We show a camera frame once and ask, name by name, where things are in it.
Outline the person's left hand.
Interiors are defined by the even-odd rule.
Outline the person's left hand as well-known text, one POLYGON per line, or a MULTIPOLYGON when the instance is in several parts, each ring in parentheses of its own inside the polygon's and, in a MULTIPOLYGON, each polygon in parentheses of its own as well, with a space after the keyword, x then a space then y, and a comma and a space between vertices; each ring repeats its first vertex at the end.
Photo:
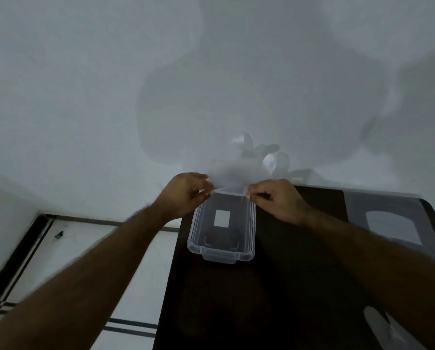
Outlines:
POLYGON ((202 203, 194 203, 194 192, 213 189, 208 176, 200 173, 181 173, 172 178, 156 198, 152 207, 163 224, 182 218, 202 203))

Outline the clear plastic wrapper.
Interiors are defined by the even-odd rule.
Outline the clear plastic wrapper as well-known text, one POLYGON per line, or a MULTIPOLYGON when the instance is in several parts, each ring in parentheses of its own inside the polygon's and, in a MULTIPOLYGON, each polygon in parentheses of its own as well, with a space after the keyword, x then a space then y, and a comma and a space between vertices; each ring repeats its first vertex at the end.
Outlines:
POLYGON ((427 350, 388 313, 383 317, 375 308, 367 306, 364 316, 383 350, 427 350))

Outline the person's right hand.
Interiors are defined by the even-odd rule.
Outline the person's right hand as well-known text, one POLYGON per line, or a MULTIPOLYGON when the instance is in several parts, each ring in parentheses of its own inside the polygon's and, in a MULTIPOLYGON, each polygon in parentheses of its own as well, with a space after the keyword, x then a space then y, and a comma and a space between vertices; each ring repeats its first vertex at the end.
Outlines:
POLYGON ((267 192, 272 201, 251 201, 280 221, 302 226, 314 209, 302 198, 296 188, 286 179, 264 180, 250 184, 246 193, 267 192))

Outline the clear plastic container lid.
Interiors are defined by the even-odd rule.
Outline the clear plastic container lid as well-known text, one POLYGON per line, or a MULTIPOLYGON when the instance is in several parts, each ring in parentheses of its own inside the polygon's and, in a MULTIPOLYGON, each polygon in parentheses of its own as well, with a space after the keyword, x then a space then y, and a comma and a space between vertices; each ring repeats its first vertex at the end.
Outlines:
POLYGON ((435 212, 414 196, 344 192, 350 223, 435 258, 435 212))

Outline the clear plastic storage container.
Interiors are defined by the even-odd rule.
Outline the clear plastic storage container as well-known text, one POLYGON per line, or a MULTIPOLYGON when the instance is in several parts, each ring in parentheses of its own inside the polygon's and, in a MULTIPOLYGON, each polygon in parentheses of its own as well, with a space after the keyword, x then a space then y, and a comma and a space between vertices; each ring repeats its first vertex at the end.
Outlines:
POLYGON ((254 258, 256 205, 243 189, 220 188, 193 214, 188 250, 204 260, 235 264, 254 258))

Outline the person's left forearm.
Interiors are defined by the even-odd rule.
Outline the person's left forearm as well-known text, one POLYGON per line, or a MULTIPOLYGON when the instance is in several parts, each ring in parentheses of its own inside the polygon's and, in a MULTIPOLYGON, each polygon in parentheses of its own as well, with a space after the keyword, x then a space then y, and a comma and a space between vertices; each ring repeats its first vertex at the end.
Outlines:
POLYGON ((0 321, 0 350, 90 350, 163 216, 156 203, 142 209, 20 302, 0 321))

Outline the person's right forearm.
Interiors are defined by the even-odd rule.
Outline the person's right forearm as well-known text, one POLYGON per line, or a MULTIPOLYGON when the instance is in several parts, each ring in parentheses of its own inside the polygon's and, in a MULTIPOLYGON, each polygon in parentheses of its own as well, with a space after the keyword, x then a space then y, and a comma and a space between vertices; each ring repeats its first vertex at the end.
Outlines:
POLYGON ((435 259, 309 208, 303 225, 403 328, 435 350, 435 259))

